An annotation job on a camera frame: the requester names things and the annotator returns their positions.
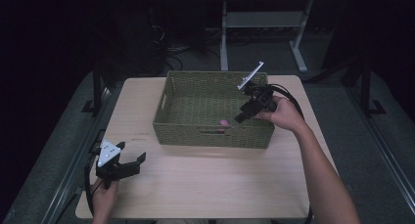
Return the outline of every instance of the pink object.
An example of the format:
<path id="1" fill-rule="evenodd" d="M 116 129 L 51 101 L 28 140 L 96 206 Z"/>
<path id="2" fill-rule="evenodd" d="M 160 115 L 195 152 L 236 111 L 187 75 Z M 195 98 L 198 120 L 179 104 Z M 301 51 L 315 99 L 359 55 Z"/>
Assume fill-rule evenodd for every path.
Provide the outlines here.
<path id="1" fill-rule="evenodd" d="M 220 120 L 220 125 L 222 125 L 222 126 L 231 126 L 231 125 L 228 123 L 228 120 L 226 120 L 226 119 L 221 119 L 221 120 Z"/>

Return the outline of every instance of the cable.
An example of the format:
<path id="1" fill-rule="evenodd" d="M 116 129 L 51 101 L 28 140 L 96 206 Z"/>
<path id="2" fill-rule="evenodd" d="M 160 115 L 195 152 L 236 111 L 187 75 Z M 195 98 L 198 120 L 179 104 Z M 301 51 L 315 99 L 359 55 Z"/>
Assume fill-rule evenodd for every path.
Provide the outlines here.
<path id="1" fill-rule="evenodd" d="M 172 56 L 166 56 L 166 58 L 171 58 L 171 59 L 176 60 L 177 62 L 179 62 L 179 64 L 180 64 L 180 70 L 183 70 L 183 62 L 180 59 L 178 59 L 176 57 L 172 57 Z M 165 64 L 167 66 L 169 66 L 171 70 L 174 70 L 173 66 L 170 63 L 165 62 Z"/>
<path id="2" fill-rule="evenodd" d="M 169 52 L 183 52 L 183 51 L 188 51 L 191 50 L 192 48 L 190 46 L 182 46 L 182 47 L 174 47 L 174 48 L 167 48 L 167 51 Z"/>
<path id="3" fill-rule="evenodd" d="M 311 206 L 308 208 L 308 215 L 307 215 L 307 218 L 305 218 L 305 221 L 304 221 L 304 224 L 309 224 L 309 223 L 311 223 L 311 221 L 312 221 L 312 216 L 313 216 L 314 214 L 312 213 L 312 210 L 311 210 Z"/>
<path id="4" fill-rule="evenodd" d="M 294 106 L 296 107 L 301 117 L 304 118 L 304 114 L 302 113 L 299 102 L 297 102 L 296 98 L 294 98 L 294 96 L 291 95 L 291 93 L 284 86 L 279 85 L 279 84 L 270 84 L 269 86 L 271 90 L 278 92 L 284 95 L 285 97 L 287 97 L 287 99 L 289 99 L 294 104 Z"/>
<path id="5" fill-rule="evenodd" d="M 214 54 L 219 60 L 220 60 L 220 56 L 218 54 L 216 54 L 216 52 L 212 51 L 211 49 L 206 48 L 206 51 L 211 52 L 212 54 Z"/>
<path id="6" fill-rule="evenodd" d="M 259 37 L 260 37 L 255 32 L 252 32 L 252 30 L 246 31 L 245 29 L 235 30 L 227 34 L 228 34 L 228 40 L 229 40 L 228 44 L 231 46 L 247 46 L 247 45 L 250 45 L 256 42 L 254 38 L 255 36 L 257 40 L 259 40 Z"/>
<path id="7" fill-rule="evenodd" d="M 156 28 L 155 31 L 157 31 L 157 29 L 161 31 L 161 38 L 159 39 L 159 41 L 162 41 L 165 36 L 164 29 L 162 29 L 162 27 L 159 25 L 152 25 L 152 28 Z"/>
<path id="8" fill-rule="evenodd" d="M 212 36 L 209 36 L 206 39 L 206 43 L 210 43 L 210 42 L 214 42 L 214 41 L 219 41 L 221 34 L 222 34 L 222 30 L 220 28 L 207 28 L 207 31 L 216 31 L 216 33 Z"/>
<path id="9" fill-rule="evenodd" d="M 86 195 L 86 200 L 88 202 L 88 207 L 89 207 L 89 210 L 92 213 L 92 216 L 94 215 L 94 203 L 92 202 L 92 195 L 93 195 L 93 193 L 91 193 L 91 181 L 89 179 L 89 172 L 91 170 L 91 161 L 93 160 L 93 158 L 95 156 L 97 156 L 99 154 L 99 151 L 100 150 L 97 150 L 97 151 L 93 152 L 89 156 L 89 158 L 88 158 L 88 160 L 87 160 L 87 162 L 85 164 L 84 170 L 83 170 L 83 178 L 84 178 L 84 186 L 85 186 L 85 195 Z"/>
<path id="10" fill-rule="evenodd" d="M 103 183 L 103 180 L 100 181 L 100 183 L 98 184 L 98 186 L 94 189 L 94 191 L 92 192 L 92 196 L 94 196 L 95 192 L 97 191 L 97 189 L 101 186 L 101 184 Z"/>
<path id="11" fill-rule="evenodd" d="M 105 131 L 106 131 L 106 129 L 100 129 L 100 130 L 99 130 L 99 132 L 97 133 L 97 135 L 96 135 L 96 137 L 95 137 L 94 143 L 90 146 L 90 148 L 89 148 L 89 150 L 88 150 L 88 153 L 89 153 L 89 154 L 91 154 L 91 156 L 90 156 L 90 158 L 88 159 L 87 166 L 85 166 L 85 173 L 86 173 L 86 174 L 88 174 L 88 178 L 87 178 L 87 179 L 85 179 L 85 181 L 87 180 L 87 183 L 85 183 L 85 184 L 90 184 L 90 182 L 89 182 L 89 170 L 90 170 L 89 164 L 91 163 L 92 157 L 93 157 L 93 156 L 95 156 L 95 155 L 97 155 L 97 153 L 93 151 L 94 144 L 96 144 L 96 143 L 100 143 L 100 142 L 101 142 L 101 140 L 99 139 L 99 136 L 100 136 L 100 134 L 101 134 L 101 133 L 103 133 L 103 132 L 105 132 Z M 89 186 L 85 186 L 85 192 L 86 192 L 86 191 L 90 191 L 90 190 L 87 190 L 87 187 L 88 187 L 88 188 L 90 188 Z M 82 191 L 81 191 L 81 188 L 80 188 L 80 187 L 79 187 L 79 188 L 77 188 L 77 189 L 73 192 L 73 196 L 70 198 L 70 200 L 69 200 L 69 202 L 67 203 L 67 205 L 64 207 L 64 209 L 63 209 L 63 210 L 61 211 L 61 213 L 59 214 L 58 219 L 56 220 L 55 224 L 58 224 L 58 223 L 59 223 L 59 221 L 61 220 L 61 218 L 62 218 L 62 216 L 64 215 L 64 213 L 65 213 L 65 212 L 67 211 L 67 209 L 69 208 L 70 204 L 73 202 L 73 200 L 76 198 L 76 196 L 77 196 L 77 195 L 80 195 L 81 193 L 82 193 Z"/>

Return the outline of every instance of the black cable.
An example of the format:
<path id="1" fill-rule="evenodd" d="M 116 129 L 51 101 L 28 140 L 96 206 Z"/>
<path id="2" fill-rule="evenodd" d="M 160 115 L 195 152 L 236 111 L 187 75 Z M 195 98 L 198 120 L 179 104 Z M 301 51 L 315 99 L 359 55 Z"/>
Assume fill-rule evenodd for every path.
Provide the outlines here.
<path id="1" fill-rule="evenodd" d="M 216 54 L 216 52 L 212 51 L 211 49 L 206 48 L 206 51 L 211 52 L 212 54 L 214 54 L 219 60 L 220 60 L 220 56 L 218 54 Z"/>
<path id="2" fill-rule="evenodd" d="M 92 213 L 92 216 L 94 215 L 94 204 L 92 202 L 92 195 L 93 195 L 93 193 L 91 193 L 91 181 L 89 179 L 89 172 L 90 172 L 91 166 L 92 166 L 91 165 L 91 161 L 98 154 L 99 154 L 98 152 L 94 152 L 94 153 L 92 153 L 89 156 L 89 158 L 88 158 L 88 160 L 87 160 L 87 162 L 85 164 L 84 170 L 83 170 L 83 178 L 84 178 L 84 186 L 85 186 L 85 195 L 86 195 L 86 200 L 88 202 L 88 207 L 89 207 L 89 210 Z"/>
<path id="3" fill-rule="evenodd" d="M 92 196 L 94 196 L 95 192 L 97 191 L 97 189 L 101 186 L 101 184 L 103 183 L 103 180 L 100 181 L 100 183 L 98 184 L 98 186 L 94 189 L 94 191 L 92 192 Z"/>
<path id="4" fill-rule="evenodd" d="M 173 57 L 173 56 L 166 56 L 166 58 L 171 58 L 171 59 L 177 61 L 180 64 L 180 70 L 183 70 L 183 62 L 180 59 L 178 59 L 176 57 Z M 166 64 L 170 67 L 170 69 L 174 70 L 174 68 L 171 64 L 169 64 L 168 62 L 166 62 Z"/>
<path id="5" fill-rule="evenodd" d="M 241 32 L 240 34 L 230 33 L 228 35 L 227 40 L 228 40 L 227 44 L 230 46 L 247 46 L 247 45 L 251 45 L 254 43 L 253 36 L 250 34 L 246 35 L 245 32 Z"/>
<path id="6" fill-rule="evenodd" d="M 91 144 L 91 146 L 89 146 L 89 150 L 88 150 L 88 154 L 93 154 L 94 153 L 94 149 L 95 150 L 99 150 L 99 146 L 97 147 L 96 144 L 100 144 L 102 143 L 102 137 L 104 136 L 105 132 L 107 131 L 107 128 L 104 129 L 100 129 L 97 133 L 97 135 L 95 135 L 95 139 L 94 139 L 94 143 Z"/>
<path id="7" fill-rule="evenodd" d="M 314 214 L 312 213 L 312 210 L 311 210 L 311 206 L 308 208 L 308 215 L 307 215 L 307 218 L 305 218 L 305 221 L 304 221 L 304 224 L 309 224 L 309 223 L 311 223 L 311 221 L 312 221 L 312 216 L 313 216 Z"/>
<path id="8" fill-rule="evenodd" d="M 221 40 L 221 34 L 222 34 L 221 28 L 213 28 L 212 30 L 216 30 L 217 32 L 214 35 L 209 36 L 209 37 L 206 38 L 206 41 L 205 42 L 207 44 L 214 43 L 214 42 L 218 42 L 218 41 Z"/>
<path id="9" fill-rule="evenodd" d="M 278 85 L 278 84 L 270 84 L 269 86 L 271 90 L 278 92 L 284 95 L 285 97 L 287 97 L 287 99 L 289 99 L 294 104 L 294 106 L 296 107 L 301 117 L 304 118 L 304 114 L 302 113 L 299 102 L 297 102 L 296 98 L 294 98 L 294 96 L 291 95 L 291 93 L 285 87 Z"/>
<path id="10" fill-rule="evenodd" d="M 170 53 L 170 56 L 171 55 L 178 55 L 178 54 L 181 54 L 181 53 L 184 53 L 184 52 L 188 52 L 188 51 L 191 51 L 191 50 L 194 50 L 195 48 L 192 48 L 192 47 L 190 47 L 190 46 L 187 46 L 187 47 L 185 47 L 185 48 L 182 48 L 182 49 L 180 49 L 180 50 L 176 50 L 176 51 L 169 51 L 169 53 Z"/>
<path id="11" fill-rule="evenodd" d="M 91 156 L 90 156 L 90 158 L 89 158 L 89 159 L 88 159 L 88 161 L 87 161 L 87 165 L 85 166 L 85 172 L 86 172 L 86 170 L 87 170 L 87 172 L 86 172 L 86 173 L 88 174 L 88 178 L 87 178 L 87 179 L 85 179 L 85 181 L 86 181 L 86 180 L 88 180 L 88 181 L 87 181 L 87 183 L 85 183 L 85 184 L 90 184 L 90 183 L 89 183 L 89 170 L 90 170 L 90 166 L 89 166 L 89 164 L 91 163 L 92 157 L 97 155 L 97 153 L 93 151 L 94 144 L 95 144 L 95 143 L 100 143 L 100 142 L 101 142 L 101 140 L 99 139 L 99 136 L 100 136 L 100 134 L 101 134 L 101 133 L 103 133 L 103 132 L 105 132 L 105 131 L 106 131 L 106 129 L 100 129 L 100 130 L 99 130 L 98 134 L 97 134 L 97 135 L 96 135 L 96 137 L 95 137 L 94 143 L 91 145 L 91 147 L 90 147 L 90 148 L 89 148 L 89 150 L 88 150 L 88 153 L 89 153 L 89 154 L 91 154 Z M 73 202 L 73 200 L 76 198 L 76 196 L 77 196 L 77 195 L 78 195 L 78 192 L 77 192 L 77 191 L 75 191 L 75 192 L 73 193 L 73 196 L 70 198 L 69 202 L 67 203 L 67 205 L 64 207 L 64 209 L 63 209 L 63 210 L 61 211 L 61 213 L 59 214 L 59 217 L 58 217 L 58 219 L 56 220 L 55 224 L 58 224 L 58 223 L 59 223 L 59 221 L 61 220 L 62 216 L 63 216 L 63 215 L 64 215 L 64 213 L 67 211 L 68 207 L 70 206 L 70 204 Z"/>

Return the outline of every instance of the wooden table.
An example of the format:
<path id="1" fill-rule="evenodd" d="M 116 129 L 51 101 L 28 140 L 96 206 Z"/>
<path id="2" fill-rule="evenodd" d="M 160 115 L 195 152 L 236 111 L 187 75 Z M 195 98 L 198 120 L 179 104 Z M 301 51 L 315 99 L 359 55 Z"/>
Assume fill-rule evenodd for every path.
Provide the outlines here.
<path id="1" fill-rule="evenodd" d="M 296 76 L 268 76 L 299 101 L 305 120 L 333 163 Z M 300 149 L 294 135 L 275 128 L 268 149 L 160 145 L 152 121 L 164 77 L 125 81 L 104 136 L 125 142 L 121 163 L 147 152 L 141 173 L 120 181 L 113 218 L 299 218 L 308 212 Z M 91 181 L 96 179 L 95 168 Z M 91 218 L 85 194 L 76 208 Z"/>

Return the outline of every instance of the green basket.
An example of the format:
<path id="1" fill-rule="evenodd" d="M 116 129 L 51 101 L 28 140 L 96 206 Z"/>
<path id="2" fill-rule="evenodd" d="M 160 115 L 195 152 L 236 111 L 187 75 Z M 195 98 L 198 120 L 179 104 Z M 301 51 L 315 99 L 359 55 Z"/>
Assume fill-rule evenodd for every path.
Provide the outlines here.
<path id="1" fill-rule="evenodd" d="M 160 144 L 233 148 L 268 147 L 274 124 L 235 116 L 249 99 L 237 86 L 248 72 L 170 71 L 153 121 Z M 266 73 L 252 81 L 266 84 Z M 226 119 L 229 126 L 222 126 Z"/>

